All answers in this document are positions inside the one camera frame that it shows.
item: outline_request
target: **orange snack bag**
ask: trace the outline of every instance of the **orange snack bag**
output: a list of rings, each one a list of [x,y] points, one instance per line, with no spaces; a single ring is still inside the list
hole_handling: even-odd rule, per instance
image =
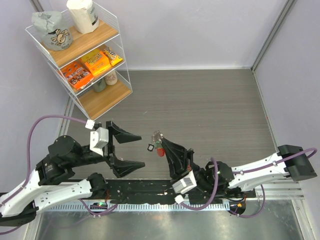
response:
[[[94,79],[94,76],[76,61],[64,66],[61,72],[66,80],[77,90],[84,88],[87,83]]]
[[[80,60],[93,76],[102,74],[106,70],[112,68],[109,58],[97,48],[82,56]]]

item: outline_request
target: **snack bag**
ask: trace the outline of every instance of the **snack bag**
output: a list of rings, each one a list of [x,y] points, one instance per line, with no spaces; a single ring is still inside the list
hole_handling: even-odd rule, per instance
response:
[[[108,46],[103,50],[103,53],[109,58],[112,66],[120,63],[123,60],[119,55],[113,52],[112,49]]]
[[[93,76],[97,76],[112,68],[109,58],[99,49],[94,49],[80,58]]]
[[[48,49],[61,51],[71,45],[73,37],[61,12],[34,12],[31,21]]]
[[[88,34],[99,26],[98,14],[92,0],[68,0],[66,7],[78,32]]]
[[[77,90],[82,89],[94,79],[94,76],[76,61],[71,62],[61,69],[66,80]]]

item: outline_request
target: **yellow snack package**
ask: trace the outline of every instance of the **yellow snack package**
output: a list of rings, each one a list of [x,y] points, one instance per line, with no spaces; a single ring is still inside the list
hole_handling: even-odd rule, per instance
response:
[[[94,49],[80,58],[93,76],[98,76],[112,68],[109,58],[99,49]]]
[[[112,49],[108,46],[105,49],[103,49],[103,53],[109,58],[112,66],[120,63],[123,60],[119,55],[113,52]]]

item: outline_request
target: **wooden floor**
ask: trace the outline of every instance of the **wooden floor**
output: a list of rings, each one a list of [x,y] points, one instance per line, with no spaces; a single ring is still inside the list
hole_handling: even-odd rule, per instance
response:
[[[116,144],[116,155],[146,166],[127,176],[168,179],[165,157],[147,151],[151,135],[160,130],[172,142],[193,148],[201,167],[213,156],[229,166],[243,165],[274,153],[274,145],[250,70],[145,70],[130,73],[133,94],[98,120],[142,136],[141,141]],[[75,106],[73,117],[85,119]],[[80,144],[90,133],[79,123],[68,129]],[[76,178],[94,172],[114,178],[106,163],[75,168]]]

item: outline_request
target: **white wall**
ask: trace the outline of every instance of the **white wall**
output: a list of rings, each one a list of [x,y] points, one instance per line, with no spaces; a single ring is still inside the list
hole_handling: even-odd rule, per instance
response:
[[[257,68],[257,81],[278,145],[320,150],[320,1],[298,0]],[[302,181],[320,236],[320,153],[310,159],[319,175]]]
[[[118,17],[130,69],[251,67],[286,0],[95,0]],[[40,0],[62,11],[67,0]]]
[[[25,28],[34,11],[28,0],[10,1],[0,8],[0,192],[8,192],[26,177],[26,144],[30,127],[48,114],[63,114],[67,94]],[[31,167],[48,154],[58,120],[44,120],[31,142]],[[11,229],[0,227],[0,232]],[[1,236],[20,240],[25,226]]]

